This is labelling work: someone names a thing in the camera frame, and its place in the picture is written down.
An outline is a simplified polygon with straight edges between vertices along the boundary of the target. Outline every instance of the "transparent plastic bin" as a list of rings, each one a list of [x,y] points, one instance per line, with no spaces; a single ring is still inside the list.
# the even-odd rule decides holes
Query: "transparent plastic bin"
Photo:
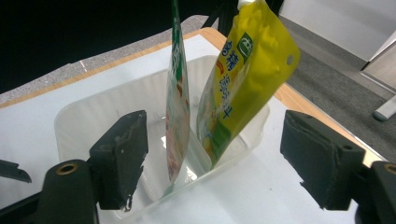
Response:
[[[264,106],[259,114],[232,141],[217,166],[211,163],[199,144],[196,134],[196,115],[202,90],[215,64],[216,56],[205,56],[187,62],[191,101],[191,134],[186,159],[177,178],[174,193],[198,182],[205,176],[234,164],[246,156],[262,139],[262,127],[270,109]],[[123,115],[146,110],[148,115],[148,155],[143,163],[129,213],[100,210],[101,223],[138,216],[150,205],[157,204],[170,186],[166,164],[165,108],[167,71],[124,83],[99,92],[63,108],[55,120],[55,134],[61,161],[87,160],[93,144]]]

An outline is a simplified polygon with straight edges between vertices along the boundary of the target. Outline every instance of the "snack bag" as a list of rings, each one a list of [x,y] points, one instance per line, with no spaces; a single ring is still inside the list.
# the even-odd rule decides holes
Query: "snack bag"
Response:
[[[171,184],[180,171],[190,136],[189,81],[177,0],[172,0],[172,15],[172,58],[166,102],[166,156]]]
[[[300,51],[263,0],[242,6],[206,82],[197,135],[212,168],[297,67]]]

